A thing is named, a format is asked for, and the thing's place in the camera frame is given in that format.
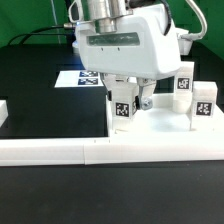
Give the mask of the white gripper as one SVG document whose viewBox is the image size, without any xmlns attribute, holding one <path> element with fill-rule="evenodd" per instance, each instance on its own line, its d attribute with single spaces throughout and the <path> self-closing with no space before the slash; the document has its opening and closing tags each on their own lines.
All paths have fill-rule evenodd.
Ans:
<svg viewBox="0 0 224 224">
<path fill-rule="evenodd" d="M 139 77 L 140 109 L 153 107 L 156 80 L 173 76 L 181 64 L 175 24 L 171 22 L 165 34 L 167 23 L 163 4 L 136 8 L 131 15 L 118 18 L 117 31 L 111 34 L 97 34 L 93 22 L 78 23 L 76 38 L 82 64 L 86 70 L 101 72 L 108 100 L 115 82 L 111 74 Z"/>
</svg>

